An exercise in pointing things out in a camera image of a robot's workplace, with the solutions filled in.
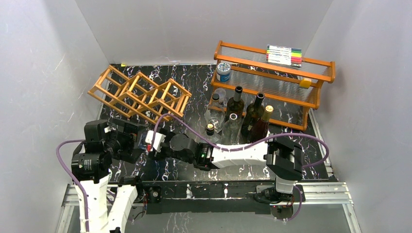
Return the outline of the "clear square bottle dark cap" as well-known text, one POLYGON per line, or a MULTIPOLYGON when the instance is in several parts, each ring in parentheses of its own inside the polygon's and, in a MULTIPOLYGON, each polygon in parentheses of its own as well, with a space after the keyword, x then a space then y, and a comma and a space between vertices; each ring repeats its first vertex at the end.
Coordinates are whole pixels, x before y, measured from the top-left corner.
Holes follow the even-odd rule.
POLYGON ((218 144, 220 142, 221 136, 216 132, 214 124, 207 124, 205 138, 213 144, 218 144))

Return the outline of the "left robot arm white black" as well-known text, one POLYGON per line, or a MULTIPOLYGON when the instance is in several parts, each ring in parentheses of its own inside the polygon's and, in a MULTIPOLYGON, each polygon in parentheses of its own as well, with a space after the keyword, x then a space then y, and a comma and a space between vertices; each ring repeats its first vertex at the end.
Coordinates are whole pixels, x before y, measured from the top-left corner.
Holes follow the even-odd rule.
POLYGON ((107 207, 109 168, 112 160, 134 164, 138 144, 147 126, 119 118, 101 119, 84 126, 85 140, 73 153, 71 172, 79 199, 81 232, 123 233, 134 202, 145 198, 141 178, 119 180, 112 207, 107 207))

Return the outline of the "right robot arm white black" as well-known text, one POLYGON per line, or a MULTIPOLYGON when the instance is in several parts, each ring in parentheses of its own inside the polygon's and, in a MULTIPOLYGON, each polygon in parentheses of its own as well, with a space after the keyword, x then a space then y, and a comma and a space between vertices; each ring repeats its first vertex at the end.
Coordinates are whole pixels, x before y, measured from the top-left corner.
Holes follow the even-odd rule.
POLYGON ((275 174, 274 196, 286 201, 293 186, 303 178, 301 147, 278 134, 256 144, 211 146, 197 143, 185 134, 164 135, 150 130, 144 140, 146 149, 155 160, 175 158, 209 171, 228 166, 266 166, 275 174))

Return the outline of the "clear glass bottle white label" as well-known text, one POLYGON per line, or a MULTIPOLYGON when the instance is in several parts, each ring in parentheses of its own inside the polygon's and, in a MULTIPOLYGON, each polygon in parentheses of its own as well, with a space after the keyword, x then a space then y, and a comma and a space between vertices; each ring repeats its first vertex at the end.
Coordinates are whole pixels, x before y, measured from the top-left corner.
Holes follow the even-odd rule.
POLYGON ((226 121, 222 129, 221 143, 223 145, 234 145, 238 141, 238 133, 240 130, 240 118, 237 114, 231 113, 229 120, 226 121))

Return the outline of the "clear glass bottle black cap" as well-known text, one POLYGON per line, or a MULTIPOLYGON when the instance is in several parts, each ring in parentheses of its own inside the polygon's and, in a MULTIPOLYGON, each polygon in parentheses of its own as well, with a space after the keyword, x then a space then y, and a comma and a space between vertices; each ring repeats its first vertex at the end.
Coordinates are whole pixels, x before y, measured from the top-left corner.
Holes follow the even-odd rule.
POLYGON ((220 96, 213 94, 212 102, 208 105, 205 112, 206 125, 213 124, 217 133, 222 130, 225 119, 225 111, 220 105, 219 100, 220 96))

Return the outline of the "dark wine bottle brown label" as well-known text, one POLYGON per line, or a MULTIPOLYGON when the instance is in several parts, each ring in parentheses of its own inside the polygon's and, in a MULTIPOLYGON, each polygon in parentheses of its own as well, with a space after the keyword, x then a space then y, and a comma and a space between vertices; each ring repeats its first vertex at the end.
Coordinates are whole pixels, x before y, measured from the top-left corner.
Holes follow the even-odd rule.
POLYGON ((241 98, 243 88, 241 86, 237 86, 235 88, 234 96, 229 99, 226 106, 226 113, 225 113, 225 121, 229 120, 229 117, 232 113, 237 115, 237 119, 240 120, 243 109, 244 109, 244 101, 241 98))

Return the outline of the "blue plastic bottle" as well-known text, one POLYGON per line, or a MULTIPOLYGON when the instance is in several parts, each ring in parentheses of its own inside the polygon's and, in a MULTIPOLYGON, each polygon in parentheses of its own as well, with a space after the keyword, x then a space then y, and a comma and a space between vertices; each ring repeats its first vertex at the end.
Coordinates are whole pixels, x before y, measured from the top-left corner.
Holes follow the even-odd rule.
POLYGON ((138 144, 137 144, 137 148, 141 149, 141 150, 147 150, 147 143, 146 143, 146 137, 147 137, 147 133, 143 133, 139 140, 138 140, 138 144))

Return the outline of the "dark wine bottle cream label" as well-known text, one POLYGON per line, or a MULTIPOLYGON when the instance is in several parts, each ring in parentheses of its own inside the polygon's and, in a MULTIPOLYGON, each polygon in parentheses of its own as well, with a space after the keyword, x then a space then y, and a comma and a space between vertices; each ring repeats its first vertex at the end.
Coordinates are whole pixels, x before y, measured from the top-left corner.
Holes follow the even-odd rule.
POLYGON ((247 106, 246 115, 244 117, 241 126, 241 135, 247 137, 251 131, 252 126, 260 119, 263 115, 264 108, 262 102, 265 98, 265 94, 258 92, 255 101, 247 106))

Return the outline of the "brown wine bottle gold cap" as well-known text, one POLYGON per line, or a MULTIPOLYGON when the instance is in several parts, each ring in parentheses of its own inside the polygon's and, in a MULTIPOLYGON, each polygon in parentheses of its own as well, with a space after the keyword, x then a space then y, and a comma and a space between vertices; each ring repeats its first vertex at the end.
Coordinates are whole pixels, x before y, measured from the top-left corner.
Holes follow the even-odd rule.
POLYGON ((263 115, 251 128, 250 134, 247 139, 248 143, 254 143, 266 137, 269 121, 273 111, 273 106, 267 105, 265 107, 263 115))

